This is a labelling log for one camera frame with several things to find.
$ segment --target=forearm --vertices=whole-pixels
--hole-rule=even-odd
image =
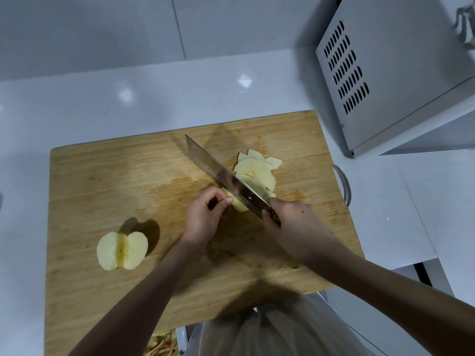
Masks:
[[[458,347],[460,355],[470,350],[475,337],[475,309],[470,305],[366,261],[339,244],[323,261],[316,257],[308,264],[390,317],[432,354],[454,354]]]
[[[178,242],[71,351],[76,355],[142,355],[196,250]]]

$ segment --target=clothing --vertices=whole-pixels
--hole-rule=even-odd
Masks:
[[[198,324],[185,356],[372,355],[320,294]]]

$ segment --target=left hand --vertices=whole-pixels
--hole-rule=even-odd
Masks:
[[[217,204],[212,210],[208,203],[216,198]],[[222,189],[216,186],[208,187],[188,205],[186,209],[185,233],[181,238],[197,247],[204,247],[214,236],[223,211],[233,202]]]

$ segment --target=wooden cutting board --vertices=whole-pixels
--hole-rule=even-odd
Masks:
[[[283,160],[276,194],[312,205],[363,256],[313,111],[117,138],[51,150],[45,354],[64,355],[181,237],[185,209],[214,184],[187,157],[185,134],[232,168],[248,148]],[[95,248],[110,231],[142,231],[151,253],[134,270],[104,271]],[[230,209],[193,260],[157,329],[171,329],[330,283],[290,259],[252,212]]]

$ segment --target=kitchen knife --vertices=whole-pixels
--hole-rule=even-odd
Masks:
[[[255,193],[244,182],[238,179],[234,174],[225,168],[217,159],[206,152],[204,148],[198,145],[191,137],[185,135],[186,145],[193,162],[203,171],[210,174],[226,190],[241,201],[248,209],[254,212],[262,219],[262,210],[270,212],[272,219],[280,224],[279,217],[270,205],[257,193]]]

